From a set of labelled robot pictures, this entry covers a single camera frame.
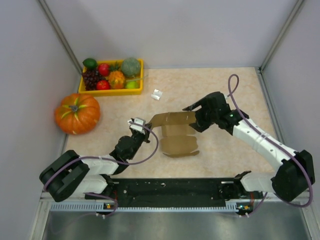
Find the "brown cardboard box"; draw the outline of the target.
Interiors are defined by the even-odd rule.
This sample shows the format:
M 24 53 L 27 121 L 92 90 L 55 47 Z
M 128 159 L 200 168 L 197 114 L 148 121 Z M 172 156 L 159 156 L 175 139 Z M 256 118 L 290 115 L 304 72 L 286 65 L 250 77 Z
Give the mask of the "brown cardboard box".
M 150 120 L 151 128 L 161 128 L 160 151 L 169 158 L 196 156 L 200 153 L 196 131 L 190 124 L 196 122 L 192 111 L 164 112 Z

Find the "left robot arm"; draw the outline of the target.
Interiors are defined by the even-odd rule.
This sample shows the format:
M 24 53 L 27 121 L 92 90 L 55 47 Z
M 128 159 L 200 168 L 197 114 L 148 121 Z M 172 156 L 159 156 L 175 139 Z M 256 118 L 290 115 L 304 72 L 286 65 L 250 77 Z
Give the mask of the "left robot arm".
M 131 165 L 142 143 L 149 143 L 152 123 L 134 118 L 129 120 L 131 135 L 122 136 L 114 150 L 103 156 L 81 156 L 68 150 L 39 175 L 45 192 L 55 202 L 70 197 L 85 199 L 112 199 L 116 197 L 112 176 Z

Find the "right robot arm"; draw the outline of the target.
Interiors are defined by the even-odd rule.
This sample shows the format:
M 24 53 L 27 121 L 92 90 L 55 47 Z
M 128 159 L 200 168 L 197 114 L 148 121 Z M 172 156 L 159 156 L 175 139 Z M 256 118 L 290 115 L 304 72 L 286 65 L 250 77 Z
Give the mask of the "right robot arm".
M 190 127 L 197 132 L 202 133 L 216 124 L 248 144 L 272 166 L 272 173 L 245 171 L 238 174 L 233 185 L 237 197 L 245 198 L 259 191 L 273 193 L 291 203 L 315 183 L 313 157 L 308 151 L 298 152 L 271 137 L 245 112 L 239 108 L 232 110 L 223 93 L 212 92 L 184 110 L 194 112 L 195 122 Z

